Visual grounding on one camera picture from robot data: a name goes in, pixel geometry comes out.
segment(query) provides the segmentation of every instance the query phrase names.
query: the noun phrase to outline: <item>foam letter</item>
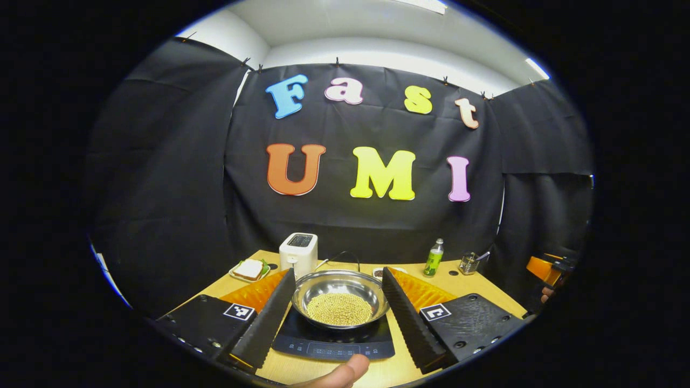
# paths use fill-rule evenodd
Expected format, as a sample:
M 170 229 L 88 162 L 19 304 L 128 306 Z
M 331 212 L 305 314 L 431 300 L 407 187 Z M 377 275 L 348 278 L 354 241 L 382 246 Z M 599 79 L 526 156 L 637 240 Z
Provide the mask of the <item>foam letter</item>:
M 270 93 L 273 96 L 275 106 L 278 108 L 278 111 L 275 113 L 276 119 L 282 119 L 302 109 L 302 105 L 299 102 L 295 102 L 293 97 L 303 99 L 304 89 L 301 85 L 294 85 L 292 88 L 288 88 L 288 86 L 292 84 L 306 84 L 307 81 L 306 75 L 298 74 L 266 88 L 266 93 Z
M 410 112 L 421 113 L 423 115 L 431 112 L 432 105 L 431 92 L 427 88 L 420 88 L 419 86 L 408 86 L 405 89 L 405 108 Z
M 326 98 L 333 101 L 345 101 L 352 105 L 357 105 L 364 101 L 361 82 L 353 78 L 335 78 L 331 81 L 331 85 L 342 84 L 345 84 L 345 86 L 331 86 L 327 88 L 324 92 Z
M 285 195 L 304 195 L 312 191 L 319 177 L 319 161 L 326 147 L 307 144 L 302 147 L 306 155 L 304 177 L 299 182 L 288 179 L 288 158 L 295 152 L 290 144 L 271 144 L 266 148 L 268 157 L 268 185 L 277 193 Z
M 369 178 L 371 178 L 379 198 L 383 198 L 393 182 L 393 189 L 388 193 L 392 200 L 415 199 L 415 192 L 412 191 L 412 162 L 416 159 L 415 154 L 410 151 L 396 151 L 388 166 L 384 166 L 375 148 L 357 147 L 352 150 L 352 153 L 358 158 L 359 164 L 357 183 L 350 190 L 351 196 L 370 198 L 373 194 L 369 188 Z
M 451 176 L 453 177 L 453 188 L 448 194 L 448 199 L 452 202 L 467 202 L 470 200 L 470 193 L 467 192 L 467 165 L 470 161 L 460 157 L 451 156 L 448 159 L 451 165 Z
M 466 98 L 456 99 L 455 105 L 460 107 L 462 122 L 469 128 L 476 129 L 479 126 L 479 122 L 472 118 L 472 112 L 476 112 L 477 108 L 474 105 L 470 105 L 470 100 Z

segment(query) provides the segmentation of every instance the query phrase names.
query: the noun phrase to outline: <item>small bowl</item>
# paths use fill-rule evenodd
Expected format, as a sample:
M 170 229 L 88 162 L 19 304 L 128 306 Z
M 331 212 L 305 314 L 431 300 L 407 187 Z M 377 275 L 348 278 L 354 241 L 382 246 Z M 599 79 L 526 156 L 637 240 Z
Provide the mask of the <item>small bowl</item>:
M 386 315 L 388 301 L 382 290 L 380 280 L 373 276 L 357 271 L 345 269 L 332 269 L 328 271 L 312 272 L 298 279 L 295 293 L 293 294 L 293 307 L 309 322 L 329 329 L 354 329 Z M 326 324 L 309 318 L 306 306 L 316 296 L 325 293 L 351 293 L 364 299 L 371 306 L 372 315 L 365 323 L 352 326 L 337 326 Z

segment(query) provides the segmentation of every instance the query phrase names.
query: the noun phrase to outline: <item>white ceiling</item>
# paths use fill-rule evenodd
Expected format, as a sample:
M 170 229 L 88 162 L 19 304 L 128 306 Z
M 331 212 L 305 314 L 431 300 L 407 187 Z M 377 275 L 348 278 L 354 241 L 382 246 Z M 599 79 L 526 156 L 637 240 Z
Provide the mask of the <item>white ceiling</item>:
M 479 18 L 446 3 L 443 15 L 391 0 L 245 0 L 228 9 L 271 47 L 334 37 L 397 39 L 472 59 L 519 85 L 541 79 L 524 61 L 528 54 Z

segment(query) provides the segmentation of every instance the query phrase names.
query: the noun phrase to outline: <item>ceiling light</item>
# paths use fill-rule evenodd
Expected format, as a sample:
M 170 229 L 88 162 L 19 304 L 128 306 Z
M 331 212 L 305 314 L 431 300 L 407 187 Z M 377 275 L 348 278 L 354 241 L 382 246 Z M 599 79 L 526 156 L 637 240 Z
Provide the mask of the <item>ceiling light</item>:
M 541 75 L 544 79 L 550 78 L 549 75 L 545 71 L 543 71 L 542 68 L 539 67 L 539 65 L 537 65 L 532 59 L 527 58 L 524 61 L 527 62 L 530 66 L 532 66 L 532 68 L 536 70 L 539 73 L 539 75 Z
M 425 10 L 430 10 L 436 13 L 445 14 L 446 8 L 445 4 L 437 0 L 394 0 L 400 3 L 410 4 L 411 6 L 417 6 L 424 8 Z

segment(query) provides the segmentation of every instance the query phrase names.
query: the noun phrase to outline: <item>wooden table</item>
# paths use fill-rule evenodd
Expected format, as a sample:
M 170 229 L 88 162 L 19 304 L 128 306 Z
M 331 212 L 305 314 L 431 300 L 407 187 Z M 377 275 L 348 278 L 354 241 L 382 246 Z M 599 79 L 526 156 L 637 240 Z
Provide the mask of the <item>wooden table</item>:
M 254 260 L 263 259 L 269 264 L 274 263 L 280 265 L 280 256 L 273 252 L 258 251 L 250 258 Z M 435 286 L 441 287 L 457 296 L 463 296 L 468 293 L 478 293 L 518 318 L 522 317 L 526 313 L 526 310 L 522 306 L 501 291 L 493 283 L 489 282 L 480 273 L 474 273 L 473 275 L 450 275 L 449 271 L 457 271 L 459 262 L 459 260 L 441 261 L 436 276 L 433 278 L 425 278 L 422 275 L 422 271 L 424 270 L 423 263 L 387 265 L 403 268 L 410 275 L 416 276 L 426 282 L 434 284 Z M 382 266 L 384 265 L 361 264 L 360 270 L 363 273 L 371 275 L 374 268 Z M 317 271 L 325 271 L 328 269 L 351 269 L 356 271 L 357 264 L 327 262 L 326 264 L 320 266 Z M 199 292 L 197 295 L 206 294 L 214 298 L 220 298 L 234 291 L 235 289 L 246 286 L 247 284 L 248 283 L 235 279 L 226 274 L 210 286 L 201 290 L 201 292 Z M 423 375 L 412 361 L 412 356 L 407 350 L 407 346 L 405 345 L 405 341 L 402 337 L 402 333 L 400 332 L 400 327 L 395 320 L 393 311 L 389 310 L 386 314 L 386 317 L 388 318 L 388 325 L 391 328 L 395 355 L 384 360 L 372 360 L 369 365 L 368 372 L 354 384 L 353 388 L 393 387 L 395 385 L 418 380 L 423 376 L 429 376 L 441 370 L 438 369 L 429 374 Z M 338 364 L 339 363 L 335 361 L 311 360 L 297 356 L 290 356 L 271 349 L 268 351 L 264 366 L 261 369 L 258 369 L 256 374 L 257 376 L 289 385 L 323 376 L 324 374 L 332 371 L 333 368 L 338 366 Z

